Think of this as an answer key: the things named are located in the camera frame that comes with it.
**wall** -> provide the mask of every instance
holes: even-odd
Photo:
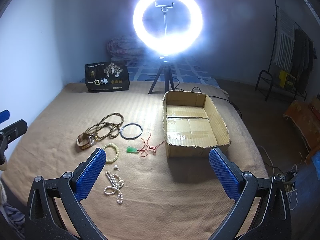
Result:
[[[57,0],[60,55],[68,75],[81,79],[83,65],[107,59],[106,43],[134,32],[132,15],[139,0]],[[268,68],[275,21],[274,0],[195,0],[203,13],[203,31],[188,51],[216,78],[255,84]],[[312,15],[303,0],[278,0],[309,29]],[[316,27],[310,33],[317,39]]]
[[[28,125],[68,83],[62,73],[54,0],[12,0],[0,18],[0,111]],[[18,140],[9,145],[7,158]]]

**green jade pendant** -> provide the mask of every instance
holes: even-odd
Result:
[[[131,147],[131,146],[128,146],[127,147],[127,152],[128,153],[138,153],[138,149],[134,148],[134,147]]]

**blue clamp pad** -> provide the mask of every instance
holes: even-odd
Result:
[[[10,112],[8,110],[4,110],[0,113],[0,123],[7,121],[10,118]]]
[[[228,197],[237,201],[241,195],[240,183],[215,149],[209,153],[209,162]]]
[[[105,164],[106,153],[100,149],[76,182],[75,197],[78,201],[87,198]]]

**tripod leg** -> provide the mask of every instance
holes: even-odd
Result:
[[[173,78],[172,78],[171,67],[169,67],[169,81],[170,81],[171,89],[172,89],[172,90],[175,90],[175,88],[174,88],[174,83],[173,83]]]
[[[148,95],[150,95],[150,94],[152,93],[152,91],[153,91],[153,89],[154,89],[154,87],[155,87],[155,85],[156,85],[156,83],[157,83],[157,81],[158,81],[158,79],[159,79],[159,77],[160,77],[160,74],[161,74],[163,68],[164,68],[164,67],[161,66],[161,67],[158,69],[157,75],[156,75],[156,77],[155,77],[155,79],[154,79],[154,81],[153,81],[153,83],[152,83],[152,85],[151,85],[151,87],[150,87],[150,90],[149,90]]]
[[[168,67],[164,67],[164,89],[165,92],[169,91],[169,68]]]

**pearl necklace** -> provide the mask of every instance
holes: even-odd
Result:
[[[106,164],[114,163],[119,158],[119,148],[114,143],[107,143],[105,146],[102,147],[102,149],[105,150],[107,147],[113,147],[116,150],[116,156],[113,159],[107,159]]]
[[[112,186],[107,186],[104,189],[104,193],[106,195],[114,195],[116,192],[118,192],[118,197],[117,197],[117,203],[121,205],[123,203],[123,195],[121,192],[121,188],[124,185],[124,181],[120,178],[118,174],[111,174],[110,171],[106,171],[106,176],[108,177],[110,183]]]

